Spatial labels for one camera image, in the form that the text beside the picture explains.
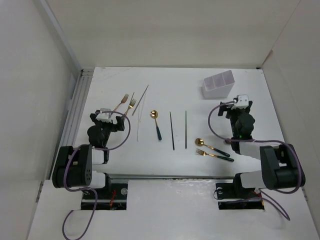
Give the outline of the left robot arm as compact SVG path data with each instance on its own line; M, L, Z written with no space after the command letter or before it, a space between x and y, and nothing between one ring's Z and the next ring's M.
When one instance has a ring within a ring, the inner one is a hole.
M125 117L116 116L114 123L111 115L109 109L90 114L94 125L87 130L88 144L60 147L52 173L55 188L92 188L103 199L111 195L108 175L93 170L93 165L105 165L109 160L106 145L110 134L125 130Z

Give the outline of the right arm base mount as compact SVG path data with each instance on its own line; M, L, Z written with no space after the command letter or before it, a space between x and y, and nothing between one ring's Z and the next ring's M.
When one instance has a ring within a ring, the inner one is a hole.
M214 198L219 210L264 210L261 194L255 188L243 188L231 182L215 184Z

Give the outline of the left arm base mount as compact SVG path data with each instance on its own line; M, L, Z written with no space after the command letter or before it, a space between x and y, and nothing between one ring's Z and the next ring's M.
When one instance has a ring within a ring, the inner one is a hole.
M128 182L111 181L109 186L95 190L97 192L96 210L122 211L127 209ZM84 191L80 204L81 210L93 210L95 194Z

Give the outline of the rose gold fork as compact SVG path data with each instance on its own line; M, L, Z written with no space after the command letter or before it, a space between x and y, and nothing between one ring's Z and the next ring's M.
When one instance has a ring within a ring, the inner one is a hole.
M122 98L120 103L114 108L113 112L116 112L121 105L125 104L129 98L129 96L130 96L129 94L125 94L125 96Z

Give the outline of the thin silver chopstick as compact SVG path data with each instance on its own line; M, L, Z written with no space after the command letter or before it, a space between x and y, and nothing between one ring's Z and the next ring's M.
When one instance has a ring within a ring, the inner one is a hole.
M138 107L138 121L137 121L137 134L136 134L136 141L137 142L139 141L139 129L140 129L140 123L141 123L141 118L142 118L142 112L143 112L143 108L145 105L145 100L146 100L146 97L143 98L142 105L140 105Z

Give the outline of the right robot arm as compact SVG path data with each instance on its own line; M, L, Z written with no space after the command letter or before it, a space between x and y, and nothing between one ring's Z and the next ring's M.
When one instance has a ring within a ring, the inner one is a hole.
M255 119L250 114L251 100L239 97L221 102L216 109L219 116L230 121L232 137L223 140L238 155L260 161L260 170L237 173L232 183L219 183L218 187L230 190L234 198L244 198L256 189L274 190L288 194L296 192L306 183L306 176L291 144L280 140L257 140L252 137Z

